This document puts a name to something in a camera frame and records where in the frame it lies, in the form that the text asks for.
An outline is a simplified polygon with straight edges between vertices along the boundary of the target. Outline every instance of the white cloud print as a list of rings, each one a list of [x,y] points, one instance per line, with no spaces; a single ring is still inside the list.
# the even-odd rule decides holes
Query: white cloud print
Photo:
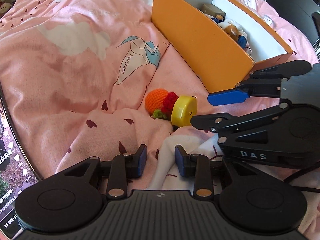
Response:
[[[80,54],[89,48],[100,60],[104,60],[106,48],[111,43],[108,33],[94,33],[87,22],[58,25],[51,30],[47,30],[43,24],[37,28],[59,48],[60,53],[67,56]]]

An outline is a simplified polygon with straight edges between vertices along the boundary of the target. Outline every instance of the pink blanket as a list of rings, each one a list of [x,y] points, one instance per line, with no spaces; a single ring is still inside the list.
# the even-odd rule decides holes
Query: pink blanket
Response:
[[[143,177],[131,183],[146,188],[158,149],[172,133],[168,121],[144,109],[144,96],[155,88],[196,96],[198,114],[242,115],[277,103],[250,98],[212,107],[197,76],[150,22],[152,1],[17,0],[2,18],[1,84],[28,158],[43,177],[89,156],[111,160],[146,144]],[[318,62],[307,38],[266,2],[256,0],[252,10],[292,47],[290,60]],[[212,136],[192,128],[175,133]],[[314,238],[316,214],[312,223]]]

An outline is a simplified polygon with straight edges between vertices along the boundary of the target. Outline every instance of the open cardboard box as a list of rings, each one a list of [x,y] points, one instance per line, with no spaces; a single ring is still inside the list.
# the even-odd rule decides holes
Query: open cardboard box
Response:
[[[251,56],[199,11],[203,3],[214,4],[226,19],[242,26]],[[293,53],[269,25],[236,0],[153,0],[151,21],[209,93],[234,88],[249,72],[284,63]]]

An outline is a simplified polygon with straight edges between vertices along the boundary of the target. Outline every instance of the yellow plastic cap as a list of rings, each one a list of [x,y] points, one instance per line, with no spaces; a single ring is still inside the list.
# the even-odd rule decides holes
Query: yellow plastic cap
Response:
[[[191,125],[191,117],[195,114],[197,114],[197,99],[189,96],[181,96],[173,106],[171,123],[178,127]]]

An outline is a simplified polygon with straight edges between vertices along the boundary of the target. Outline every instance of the metal screw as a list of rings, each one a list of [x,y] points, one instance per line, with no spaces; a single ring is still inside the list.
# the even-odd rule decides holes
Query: metal screw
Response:
[[[112,197],[120,197],[124,194],[124,191],[120,188],[113,188],[113,189],[109,190],[108,193]]]
[[[218,143],[223,144],[223,143],[225,143],[226,141],[227,141],[227,138],[226,138],[225,136],[222,136],[222,137],[219,138]]]
[[[280,106],[281,109],[285,109],[285,108],[288,107],[288,104],[287,103],[281,103],[279,106]]]
[[[219,117],[219,118],[217,118],[214,122],[215,122],[215,123],[220,123],[220,122],[222,122],[222,118]]]
[[[209,197],[212,194],[212,191],[206,188],[201,188],[196,191],[196,194],[199,197]]]

